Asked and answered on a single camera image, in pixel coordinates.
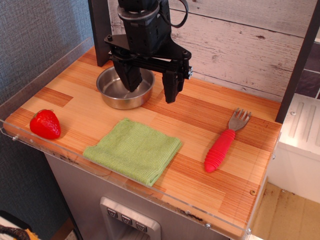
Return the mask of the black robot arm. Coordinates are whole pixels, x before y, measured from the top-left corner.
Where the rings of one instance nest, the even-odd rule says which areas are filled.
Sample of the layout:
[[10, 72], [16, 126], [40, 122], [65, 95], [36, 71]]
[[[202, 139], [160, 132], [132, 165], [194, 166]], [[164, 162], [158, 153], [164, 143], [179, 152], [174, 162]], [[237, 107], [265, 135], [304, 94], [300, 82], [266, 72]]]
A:
[[141, 69], [162, 73], [165, 101], [175, 102], [184, 81], [191, 78], [192, 54], [172, 40], [172, 24], [167, 0], [120, 0], [117, 13], [125, 34], [108, 35], [110, 58], [124, 87], [133, 92], [142, 82]]

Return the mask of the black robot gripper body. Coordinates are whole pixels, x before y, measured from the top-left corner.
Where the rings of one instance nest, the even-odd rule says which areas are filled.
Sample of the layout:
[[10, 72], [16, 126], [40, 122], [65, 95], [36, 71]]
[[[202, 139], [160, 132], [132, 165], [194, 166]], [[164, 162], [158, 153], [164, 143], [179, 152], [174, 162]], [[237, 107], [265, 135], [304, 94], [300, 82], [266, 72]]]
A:
[[182, 27], [189, 13], [179, 24], [171, 22], [170, 7], [167, 4], [120, 4], [117, 14], [124, 25], [124, 34], [108, 35], [104, 41], [109, 44], [113, 61], [135, 67], [182, 73], [189, 79], [193, 68], [189, 65], [191, 52], [172, 40], [172, 28]]

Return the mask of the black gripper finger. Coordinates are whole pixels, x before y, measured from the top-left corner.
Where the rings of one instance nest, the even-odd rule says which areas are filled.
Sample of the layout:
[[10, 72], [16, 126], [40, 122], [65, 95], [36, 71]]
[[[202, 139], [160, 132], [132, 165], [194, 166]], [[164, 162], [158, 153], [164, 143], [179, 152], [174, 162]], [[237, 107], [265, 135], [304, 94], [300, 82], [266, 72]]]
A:
[[184, 76], [180, 72], [166, 71], [162, 74], [165, 101], [170, 104], [176, 101], [176, 96], [183, 90]]
[[118, 61], [113, 61], [113, 65], [124, 87], [134, 92], [143, 80], [140, 68]]

